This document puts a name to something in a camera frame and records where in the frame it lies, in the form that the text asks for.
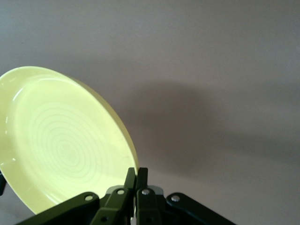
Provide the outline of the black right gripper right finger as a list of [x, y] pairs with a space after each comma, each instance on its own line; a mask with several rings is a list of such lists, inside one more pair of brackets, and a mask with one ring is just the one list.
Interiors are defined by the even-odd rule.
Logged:
[[148, 169], [137, 174], [136, 223], [138, 225], [233, 225], [191, 197], [177, 192], [164, 196], [162, 188], [148, 185]]

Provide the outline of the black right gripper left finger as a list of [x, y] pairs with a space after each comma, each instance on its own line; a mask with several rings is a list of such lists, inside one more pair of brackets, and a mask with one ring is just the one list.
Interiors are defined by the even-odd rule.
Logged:
[[20, 225], [118, 225], [131, 217], [129, 202], [135, 187], [136, 174], [129, 168], [124, 185], [107, 190], [103, 198], [93, 192], [79, 194], [63, 203], [36, 214]]

